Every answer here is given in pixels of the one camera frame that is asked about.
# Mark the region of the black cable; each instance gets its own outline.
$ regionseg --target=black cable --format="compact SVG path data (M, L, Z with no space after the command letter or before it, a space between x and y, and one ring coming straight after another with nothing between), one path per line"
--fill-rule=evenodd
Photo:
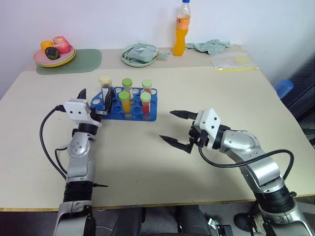
M285 174L283 175L283 179L285 180L287 178L287 176L289 175L290 173L290 170L292 169L292 166L293 166L293 162L294 162L294 155L292 152L290 152L289 150L286 150L286 149L280 149L280 150L274 150L274 151L271 151L269 153L265 153L261 156L258 156L258 157L255 157L251 160L248 160L248 161L243 161L243 162L240 162L240 163L236 163L236 164L218 164L218 163L215 163L215 162L212 162L210 161L202 152L202 147L198 147L198 150L199 150L199 153L201 155L201 157L207 162L209 163L210 165L212 166L215 166L215 167L219 167L219 168L234 168L234 167L241 167L241 166L245 166L245 165L248 165L248 164L251 164L253 162L256 162L256 161L259 161L261 159L264 159L266 157L269 157L269 156L272 156L274 154L278 154L278 153L287 153L289 154L290 156L290 162L289 162L289 165L285 171Z
M43 147L43 150L44 150L44 153L46 154L48 160L50 161L50 163L55 167L55 169L62 175L62 177L64 179L66 179L64 173L62 172L62 170L60 170L58 168L58 166L55 164L55 162L51 159L51 157L49 156L48 154L48 151L46 149L46 146L44 144L44 140L43 140L43 129L44 129L44 125L47 121L47 119L52 115L52 113L54 113L55 111L58 111L59 110L59 107L56 106L54 109L52 109L48 114L47 116L43 119L41 125L40 125L40 129L39 129L39 138L40 138L40 143L41 143L41 146Z
M65 174L68 174L68 172L64 169L64 167L62 166L62 164L60 163L59 161L59 158L58 158L58 154L57 154L57 151L64 151L64 150L67 150L68 147L64 147L64 148L56 148L55 149L55 157L56 157L56 161L60 167L60 169L65 173Z

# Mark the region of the orange juice bottle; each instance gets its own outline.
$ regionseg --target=orange juice bottle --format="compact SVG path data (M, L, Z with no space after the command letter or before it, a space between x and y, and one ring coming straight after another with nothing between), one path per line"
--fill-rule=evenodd
M185 36L188 32L190 21L190 0L183 0L181 11L176 21L176 43L173 48L175 56L182 56L185 51Z

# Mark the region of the beige tabletop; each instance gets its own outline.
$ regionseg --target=beige tabletop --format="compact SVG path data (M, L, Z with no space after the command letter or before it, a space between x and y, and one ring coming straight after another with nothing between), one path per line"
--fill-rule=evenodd
M177 60L185 66L176 64ZM64 180L44 155L39 126L52 108L75 98L82 88L87 88L90 101L100 90L101 75L110 76L115 86L126 77L132 78L134 87L140 87L143 79L151 79L158 103L154 122L102 121L96 141L95 181L109 187L94 189L94 207L253 199L239 169L213 167L203 161L196 147L187 154L159 137L187 142L191 120L177 118L169 111L198 112L210 107L222 124L256 135L265 152L292 151L295 162L286 185L298 195L315 194L315 151L259 70L216 72L206 54L193 51L141 69L119 60L113 68L105 67L102 62L100 69L89 73L39 75L29 66L0 100L0 210L57 210L63 200ZM55 148L70 142L75 127L66 113L49 118L44 141L52 157ZM206 155L215 162L232 163L216 150ZM65 151L60 159L66 166ZM274 159L284 173L289 157L277 154Z

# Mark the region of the green towel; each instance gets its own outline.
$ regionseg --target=green towel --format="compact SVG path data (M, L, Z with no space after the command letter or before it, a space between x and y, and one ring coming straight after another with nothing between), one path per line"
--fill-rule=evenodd
M230 47L230 42L221 42L218 39L212 39L206 43L187 43L186 48L195 49L202 53L207 52L209 55L217 55Z

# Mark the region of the green placemat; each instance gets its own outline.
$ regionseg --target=green placemat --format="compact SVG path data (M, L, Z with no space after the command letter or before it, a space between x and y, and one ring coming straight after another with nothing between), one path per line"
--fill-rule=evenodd
M40 75L56 75L56 74L70 74L90 72L97 69L102 61L102 53L97 49L78 49L76 56L69 63L46 68L37 66L36 71Z

